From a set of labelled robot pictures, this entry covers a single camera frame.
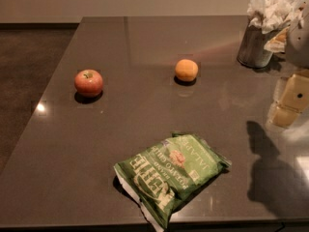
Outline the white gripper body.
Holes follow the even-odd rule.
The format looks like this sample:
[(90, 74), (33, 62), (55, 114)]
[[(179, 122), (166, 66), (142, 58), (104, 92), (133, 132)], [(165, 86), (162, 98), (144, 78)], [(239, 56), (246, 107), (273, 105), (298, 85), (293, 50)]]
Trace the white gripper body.
[(309, 68), (309, 5), (301, 11), (287, 33), (286, 61), (299, 68)]

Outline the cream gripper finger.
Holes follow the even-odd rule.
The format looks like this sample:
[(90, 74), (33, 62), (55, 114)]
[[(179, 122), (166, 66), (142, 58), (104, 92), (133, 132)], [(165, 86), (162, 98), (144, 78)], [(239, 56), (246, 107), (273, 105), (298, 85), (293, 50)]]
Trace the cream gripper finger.
[(268, 120), (276, 127), (288, 128), (309, 107), (309, 70), (281, 77), (275, 86)]

